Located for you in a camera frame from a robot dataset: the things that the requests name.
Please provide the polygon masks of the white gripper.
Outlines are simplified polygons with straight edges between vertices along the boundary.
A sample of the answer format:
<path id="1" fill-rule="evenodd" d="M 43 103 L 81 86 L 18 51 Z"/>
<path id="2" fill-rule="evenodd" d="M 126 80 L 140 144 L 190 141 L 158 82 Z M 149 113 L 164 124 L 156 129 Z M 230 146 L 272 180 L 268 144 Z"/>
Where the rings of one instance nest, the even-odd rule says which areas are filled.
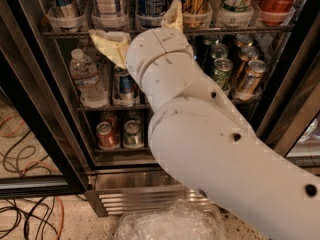
<path id="1" fill-rule="evenodd" d="M 182 33 L 181 0 L 172 1 L 162 17 L 161 26 L 138 34 L 132 42 L 130 35 L 125 32 L 91 29 L 88 33 L 101 54 L 116 66 L 127 68 L 133 79 L 140 81 L 144 71 L 157 58 L 172 52 L 193 54 L 191 45 Z"/>

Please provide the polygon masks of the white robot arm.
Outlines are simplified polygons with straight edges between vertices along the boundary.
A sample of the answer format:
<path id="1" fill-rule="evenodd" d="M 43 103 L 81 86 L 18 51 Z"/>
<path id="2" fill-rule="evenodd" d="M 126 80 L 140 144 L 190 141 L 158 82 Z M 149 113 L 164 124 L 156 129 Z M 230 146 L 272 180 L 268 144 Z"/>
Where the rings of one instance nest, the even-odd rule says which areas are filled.
<path id="1" fill-rule="evenodd" d="M 181 28 L 89 35 L 146 95 L 149 147 L 171 177 L 272 240 L 320 240 L 320 179 L 257 138 L 199 67 Z"/>

